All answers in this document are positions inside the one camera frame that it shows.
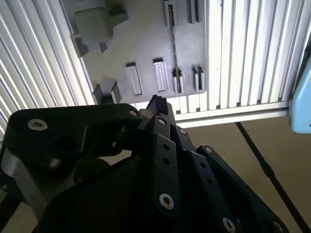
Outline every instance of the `rectangular slot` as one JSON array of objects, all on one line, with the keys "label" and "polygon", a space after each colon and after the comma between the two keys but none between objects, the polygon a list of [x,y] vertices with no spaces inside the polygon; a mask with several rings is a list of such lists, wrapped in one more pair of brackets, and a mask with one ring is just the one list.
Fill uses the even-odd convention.
[{"label": "rectangular slot", "polygon": [[204,72],[203,72],[202,68],[199,67],[199,91],[205,90],[203,88],[204,87],[204,80],[205,80]]},{"label": "rectangular slot", "polygon": [[199,22],[199,2],[198,0],[188,0],[188,20],[189,23],[195,24]]},{"label": "rectangular slot", "polygon": [[120,103],[121,102],[121,92],[118,86],[118,83],[115,82],[115,84],[113,85],[112,89],[111,89],[111,97],[114,103]]},{"label": "rectangular slot", "polygon": [[196,92],[203,91],[204,86],[204,72],[201,67],[198,68],[199,72],[197,72],[196,68],[192,69],[193,80],[194,80],[194,89]]},{"label": "rectangular slot", "polygon": [[168,88],[165,63],[162,59],[154,59],[157,91],[166,91]]},{"label": "rectangular slot", "polygon": [[178,71],[178,78],[177,78],[176,71],[174,70],[172,72],[172,76],[173,76],[175,92],[177,94],[183,93],[184,92],[184,82],[183,82],[183,74],[182,74],[182,72],[180,70]]},{"label": "rectangular slot", "polygon": [[176,1],[165,0],[164,9],[165,9],[166,26],[170,27],[172,24],[172,26],[175,27],[177,25]]},{"label": "rectangular slot", "polygon": [[194,0],[195,21],[200,22],[199,18],[199,0]]},{"label": "rectangular slot", "polygon": [[134,95],[142,95],[139,73],[135,63],[126,65],[126,76],[131,84]]}]

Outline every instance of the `reflective metal surface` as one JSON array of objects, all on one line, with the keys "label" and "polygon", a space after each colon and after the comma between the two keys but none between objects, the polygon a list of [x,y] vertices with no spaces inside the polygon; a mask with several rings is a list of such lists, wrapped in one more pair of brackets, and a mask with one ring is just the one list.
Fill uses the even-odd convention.
[{"label": "reflective metal surface", "polygon": [[0,134],[26,108],[94,104],[56,0],[0,1]]}]

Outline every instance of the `gray plastic part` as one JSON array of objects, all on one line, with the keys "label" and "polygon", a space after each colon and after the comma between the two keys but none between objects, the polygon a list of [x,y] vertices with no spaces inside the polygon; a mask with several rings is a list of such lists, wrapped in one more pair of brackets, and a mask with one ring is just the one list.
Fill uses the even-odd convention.
[{"label": "gray plastic part", "polygon": [[[154,60],[161,58],[165,63],[167,89],[161,96],[173,98],[180,96],[174,89],[174,70],[172,37],[166,27],[163,0],[123,1],[130,20],[113,28],[114,37],[108,41],[104,53],[89,52],[83,57],[90,79],[101,83],[103,79],[118,82],[121,102],[146,102],[158,93],[158,80]],[[178,26],[175,27],[175,43],[178,68],[183,71],[184,92],[182,95],[196,94],[193,86],[192,68],[200,66],[206,71],[204,49],[204,21],[190,24],[187,17],[187,1],[175,1]],[[204,1],[200,0],[199,13],[204,15]],[[126,64],[135,62],[138,67],[141,95],[135,95],[127,78]]]},{"label": "gray plastic part", "polygon": [[134,95],[142,95],[139,73],[135,63],[126,65],[126,76],[130,81]]},{"label": "gray plastic part", "polygon": [[113,28],[109,24],[106,8],[96,7],[78,11],[74,14],[74,19],[85,45],[100,44],[113,37]]},{"label": "gray plastic part", "polygon": [[162,59],[155,59],[154,66],[157,79],[157,91],[166,91],[168,89],[168,80],[165,63]]}]

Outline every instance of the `light blue object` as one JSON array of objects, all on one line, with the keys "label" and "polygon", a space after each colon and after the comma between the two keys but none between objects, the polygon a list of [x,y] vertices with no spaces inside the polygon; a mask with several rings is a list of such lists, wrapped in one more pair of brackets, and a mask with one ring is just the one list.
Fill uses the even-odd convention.
[{"label": "light blue object", "polygon": [[311,58],[290,102],[290,125],[296,133],[311,133]]}]

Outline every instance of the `screw head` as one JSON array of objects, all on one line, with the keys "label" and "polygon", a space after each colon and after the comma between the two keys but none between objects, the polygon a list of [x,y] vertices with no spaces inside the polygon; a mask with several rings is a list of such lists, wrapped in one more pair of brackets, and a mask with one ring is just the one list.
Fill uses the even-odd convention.
[{"label": "screw head", "polygon": [[41,119],[31,119],[28,121],[28,127],[35,131],[43,131],[48,128],[48,125],[45,121]]},{"label": "screw head", "polygon": [[159,196],[159,202],[160,202],[161,206],[167,210],[172,210],[174,208],[173,198],[171,198],[171,196],[166,194],[166,193],[162,193]]},{"label": "screw head", "polygon": [[138,116],[138,113],[132,109],[130,110],[130,114],[133,116]]},{"label": "screw head", "polygon": [[166,124],[165,120],[163,120],[162,118],[159,118],[159,121],[160,121],[160,123],[163,124],[163,125]]},{"label": "screw head", "polygon": [[206,152],[207,152],[208,154],[213,154],[213,152],[212,152],[212,150],[211,150],[210,148],[205,147],[205,150],[206,150]]},{"label": "screw head", "polygon": [[230,233],[236,232],[235,225],[233,224],[233,222],[229,218],[224,217],[223,218],[223,224],[224,224],[224,226],[228,232],[230,232]]},{"label": "screw head", "polygon": [[181,132],[182,135],[186,135],[187,134],[187,132],[184,129],[180,128],[179,131]]},{"label": "screw head", "polygon": [[278,222],[274,221],[273,224],[275,225],[275,227],[278,229],[279,232],[282,232],[282,233],[284,232],[283,228]]}]

